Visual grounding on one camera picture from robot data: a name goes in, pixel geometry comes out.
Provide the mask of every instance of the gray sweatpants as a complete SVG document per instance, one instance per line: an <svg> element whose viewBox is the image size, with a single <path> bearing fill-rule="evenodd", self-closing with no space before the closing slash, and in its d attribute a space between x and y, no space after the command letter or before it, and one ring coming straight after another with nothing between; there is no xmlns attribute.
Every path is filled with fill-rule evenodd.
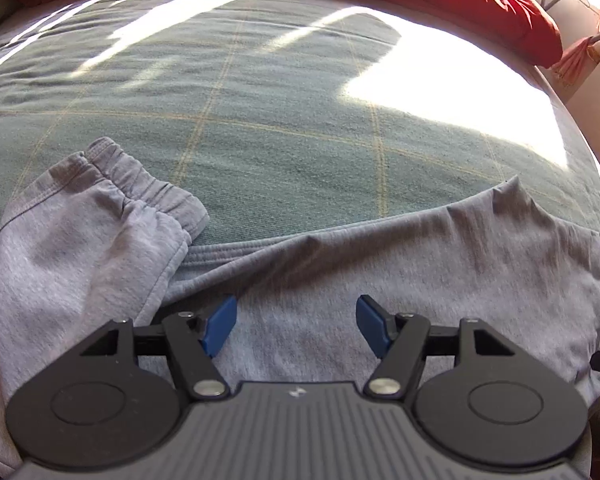
<svg viewBox="0 0 600 480"><path fill-rule="evenodd" d="M192 246L207 222L191 194L152 178L110 139L69 156L0 228L0 473L16 466L2 423L14 391L111 318L238 297L216 365L240 380L362 383L376 365L355 325L370 294L436 324L481 317L600 396L600 234L548 215L512 179L436 209L288 237ZM154 362L154 371L167 370ZM432 360L424 379L449 366Z"/></svg>

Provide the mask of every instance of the green plaid blanket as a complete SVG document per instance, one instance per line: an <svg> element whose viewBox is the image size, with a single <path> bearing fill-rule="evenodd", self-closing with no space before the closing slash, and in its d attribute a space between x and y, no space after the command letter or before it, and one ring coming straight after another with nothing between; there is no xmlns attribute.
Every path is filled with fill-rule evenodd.
<svg viewBox="0 0 600 480"><path fill-rule="evenodd" d="M0 27L0 215L106 135L202 200L197 244L460 200L518 174L600 231L589 149L509 54L360 0L63 0ZM404 19L396 18L401 14Z"/></svg>

